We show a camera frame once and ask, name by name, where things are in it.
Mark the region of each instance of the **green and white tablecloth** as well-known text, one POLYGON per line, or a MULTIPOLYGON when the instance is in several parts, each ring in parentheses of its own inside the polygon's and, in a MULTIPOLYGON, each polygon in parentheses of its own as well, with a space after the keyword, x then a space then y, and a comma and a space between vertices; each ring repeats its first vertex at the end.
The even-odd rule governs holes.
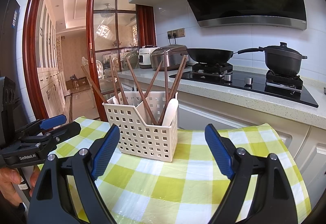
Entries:
MULTIPOLYGON (((110 125, 79 117, 80 135, 63 142, 53 152, 58 157, 74 155, 103 137, 110 125)), ((268 124, 241 129, 220 130, 236 147, 250 154, 276 153, 289 179, 296 202, 298 221, 310 213, 310 201, 302 176, 289 151, 268 124)), ((252 176, 238 220, 246 218, 255 190, 252 176)), ((221 202, 229 185, 208 148, 203 131, 178 131, 178 144, 172 163, 149 160, 115 150, 96 185, 117 223, 206 224, 221 202)), ((76 211, 87 220, 73 178, 69 178, 76 211)))

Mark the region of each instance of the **silver rice cooker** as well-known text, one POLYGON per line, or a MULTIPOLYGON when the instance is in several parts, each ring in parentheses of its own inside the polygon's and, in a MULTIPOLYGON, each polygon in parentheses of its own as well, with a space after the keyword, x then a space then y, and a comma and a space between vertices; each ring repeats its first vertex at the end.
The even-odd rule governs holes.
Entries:
POLYGON ((152 67, 150 55, 151 53, 157 49, 157 46, 144 46, 143 48, 139 49, 138 54, 138 63, 142 69, 149 69, 152 67))
POLYGON ((187 64, 189 61, 187 47, 185 45, 168 45, 156 49, 151 53, 151 64, 153 69, 157 69, 161 61, 163 61, 160 71, 164 71, 164 51, 167 52, 167 70, 178 69, 183 55, 186 55, 187 64))

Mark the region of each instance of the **utensil holder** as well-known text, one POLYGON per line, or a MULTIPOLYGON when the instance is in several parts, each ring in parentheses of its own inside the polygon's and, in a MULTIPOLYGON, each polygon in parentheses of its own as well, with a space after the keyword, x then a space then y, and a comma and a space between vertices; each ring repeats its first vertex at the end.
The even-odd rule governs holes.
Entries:
MULTIPOLYGON (((155 126, 139 92, 125 92, 125 95, 129 105, 114 104, 113 98, 107 104, 103 103, 110 125, 120 128, 118 149, 125 154, 172 162, 178 141, 177 111, 170 126, 155 126)), ((122 103, 121 93, 118 96, 122 103)), ((159 120, 165 105, 165 92, 149 92, 146 101, 155 119, 159 120)))

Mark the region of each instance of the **logo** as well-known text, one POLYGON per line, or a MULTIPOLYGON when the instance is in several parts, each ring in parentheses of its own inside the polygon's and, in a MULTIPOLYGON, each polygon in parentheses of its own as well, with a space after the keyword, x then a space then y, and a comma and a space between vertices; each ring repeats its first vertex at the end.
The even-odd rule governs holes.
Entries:
POLYGON ((36 154, 32 154, 32 155, 27 155, 27 156, 22 156, 19 157, 19 159, 22 160, 27 160, 27 159, 32 159, 32 158, 36 158, 36 154))

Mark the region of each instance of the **silver bolt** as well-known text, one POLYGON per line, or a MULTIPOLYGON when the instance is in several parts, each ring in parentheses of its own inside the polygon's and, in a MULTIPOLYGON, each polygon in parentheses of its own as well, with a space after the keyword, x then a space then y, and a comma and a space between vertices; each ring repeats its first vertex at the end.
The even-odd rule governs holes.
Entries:
POLYGON ((81 150, 79 150, 79 155, 81 155, 81 156, 85 156, 86 154, 87 154, 87 152, 88 152, 88 149, 81 149, 81 150))
POLYGON ((278 159, 278 156, 275 153, 271 153, 269 157, 273 160, 276 161, 278 159))
POLYGON ((237 148, 237 153, 240 155, 245 155, 246 150, 244 148, 237 148))
POLYGON ((49 161, 53 161, 55 158, 56 158, 56 155, 55 155, 55 154, 50 154, 50 155, 48 156, 48 160, 49 160, 49 161))

